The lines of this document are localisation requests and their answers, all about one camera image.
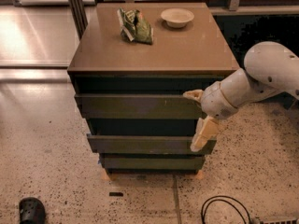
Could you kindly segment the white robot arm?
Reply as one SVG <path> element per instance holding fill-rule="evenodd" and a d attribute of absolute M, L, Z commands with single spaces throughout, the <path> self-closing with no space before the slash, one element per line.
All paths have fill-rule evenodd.
<path fill-rule="evenodd" d="M 228 119 L 244 105 L 287 92 L 299 99 L 299 58 L 277 42 L 260 42 L 244 57 L 244 66 L 204 90 L 186 91 L 206 113 L 197 121 L 191 151 L 201 150 L 219 133 L 219 121 Z"/>

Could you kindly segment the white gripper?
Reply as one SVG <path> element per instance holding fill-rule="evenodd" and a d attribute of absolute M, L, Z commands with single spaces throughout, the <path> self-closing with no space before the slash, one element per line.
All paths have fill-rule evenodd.
<path fill-rule="evenodd" d="M 202 110 L 208 115 L 197 121 L 195 135 L 192 138 L 190 149 L 192 152 L 201 150 L 211 138 L 219 133 L 218 119 L 228 119 L 238 109 L 232 106 L 221 91 L 221 83 L 216 81 L 202 90 L 185 91 L 183 97 L 201 103 Z"/>

